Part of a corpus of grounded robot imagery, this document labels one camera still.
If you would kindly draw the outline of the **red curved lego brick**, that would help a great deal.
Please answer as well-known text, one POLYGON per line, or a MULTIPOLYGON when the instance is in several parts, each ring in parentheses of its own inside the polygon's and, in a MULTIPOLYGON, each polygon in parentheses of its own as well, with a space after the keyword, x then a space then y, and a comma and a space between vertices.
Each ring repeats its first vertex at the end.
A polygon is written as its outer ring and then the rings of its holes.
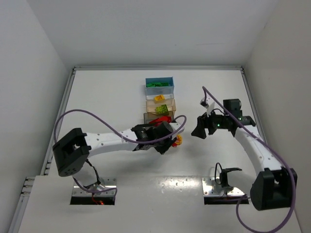
POLYGON ((160 117, 160 118, 150 121, 149 124, 158 125, 162 123, 165 119, 166 119, 165 117, 160 117))

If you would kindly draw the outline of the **red round lego brick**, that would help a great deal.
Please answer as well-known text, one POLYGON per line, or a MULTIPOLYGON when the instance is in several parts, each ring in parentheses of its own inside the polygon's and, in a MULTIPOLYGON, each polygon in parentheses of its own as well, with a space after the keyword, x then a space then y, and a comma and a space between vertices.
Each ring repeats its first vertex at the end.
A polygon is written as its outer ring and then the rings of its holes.
POLYGON ((172 118, 170 116, 163 116, 161 119, 162 119, 162 121, 166 121, 168 123, 170 123, 172 121, 172 118))

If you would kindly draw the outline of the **dark green lego brick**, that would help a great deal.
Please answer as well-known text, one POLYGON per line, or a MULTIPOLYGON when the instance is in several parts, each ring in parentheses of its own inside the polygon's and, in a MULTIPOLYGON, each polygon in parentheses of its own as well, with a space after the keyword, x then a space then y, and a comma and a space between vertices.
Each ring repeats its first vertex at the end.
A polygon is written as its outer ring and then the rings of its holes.
POLYGON ((158 83, 148 83, 146 84, 146 87, 157 87, 158 83))

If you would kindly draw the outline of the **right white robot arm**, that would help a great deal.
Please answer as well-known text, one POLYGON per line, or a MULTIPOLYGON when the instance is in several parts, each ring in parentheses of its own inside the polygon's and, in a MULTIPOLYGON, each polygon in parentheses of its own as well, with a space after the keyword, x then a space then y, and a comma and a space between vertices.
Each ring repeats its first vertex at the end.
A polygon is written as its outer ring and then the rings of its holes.
POLYGON ((191 135, 205 139, 217 129, 231 132, 256 172, 257 177, 249 189, 254 207, 259 211, 291 207, 297 174, 294 169, 287 170, 263 145, 255 121, 242 114, 240 100, 224 100, 225 110, 221 115, 215 113, 215 102, 211 98, 202 98, 200 104, 206 112, 197 118, 197 126, 191 135))

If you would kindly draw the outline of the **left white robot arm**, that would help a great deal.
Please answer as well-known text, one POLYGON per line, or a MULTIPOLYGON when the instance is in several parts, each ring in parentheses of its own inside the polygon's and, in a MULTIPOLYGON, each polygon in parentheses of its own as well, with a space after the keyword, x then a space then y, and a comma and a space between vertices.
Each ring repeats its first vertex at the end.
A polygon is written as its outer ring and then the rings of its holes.
POLYGON ((117 133, 85 133, 74 128, 52 147, 58 175, 71 176, 85 191, 96 193, 102 184, 90 157, 115 151, 140 151, 154 148, 164 154, 177 142, 184 124, 166 121, 141 124, 117 133))

